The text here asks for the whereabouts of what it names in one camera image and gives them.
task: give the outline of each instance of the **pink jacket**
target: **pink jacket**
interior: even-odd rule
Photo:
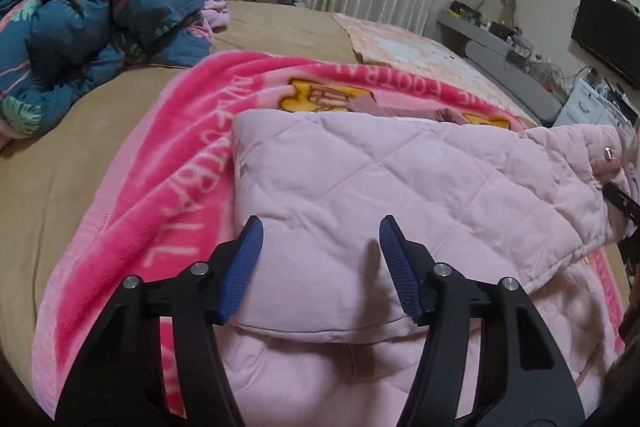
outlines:
[[[622,214],[609,212],[591,166],[606,147],[622,156],[615,129],[517,134],[257,109],[236,118],[233,142],[236,225],[256,214],[265,230],[237,328],[219,333],[248,425],[397,422],[424,332],[404,315],[380,254],[386,214],[469,279],[518,279],[585,409],[596,407],[614,338],[584,257],[626,227]],[[628,192],[621,169],[611,177]],[[478,347],[476,331],[460,413],[473,402]]]

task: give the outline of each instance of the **tan bedsheet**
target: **tan bedsheet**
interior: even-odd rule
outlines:
[[[356,62],[329,13],[230,3],[216,51]],[[0,153],[0,347],[31,390],[31,343],[44,288],[120,145],[179,69],[128,71],[80,100],[60,126]]]
[[[616,279],[618,290],[620,290],[622,303],[625,306],[629,306],[629,293],[631,293],[631,288],[629,288],[629,279],[626,277],[625,265],[622,263],[620,249],[618,245],[609,245],[604,248],[604,251],[607,253],[607,259],[609,259],[613,277]]]

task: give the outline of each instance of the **blue gripper pad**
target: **blue gripper pad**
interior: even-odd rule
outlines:
[[[385,257],[386,267],[393,279],[404,313],[417,322],[422,315],[420,282],[409,264],[403,243],[404,237],[396,225],[396,220],[392,216],[386,216],[380,221],[382,255]]]
[[[249,286],[251,274],[258,262],[264,238],[261,220],[252,217],[242,230],[241,239],[242,236],[244,236],[242,245],[238,248],[236,258],[222,282],[218,314],[223,324],[226,324],[231,317],[238,313],[246,288]]]

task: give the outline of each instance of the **metal screw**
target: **metal screw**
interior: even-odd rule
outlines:
[[[516,281],[513,277],[502,279],[502,286],[507,288],[510,292],[516,291],[518,288],[520,288],[518,281]]]
[[[209,271],[209,265],[207,263],[196,263],[191,265],[191,273],[194,275],[204,275]]]
[[[122,285],[127,290],[132,290],[133,288],[138,286],[138,284],[140,284],[140,277],[138,277],[137,275],[129,275],[129,277],[122,281]]]
[[[448,277],[451,275],[451,267],[446,263],[438,263],[433,267],[433,271],[440,277]]]

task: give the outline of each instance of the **tv screen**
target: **tv screen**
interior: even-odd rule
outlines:
[[[640,18],[612,0],[581,0],[571,38],[640,89]]]

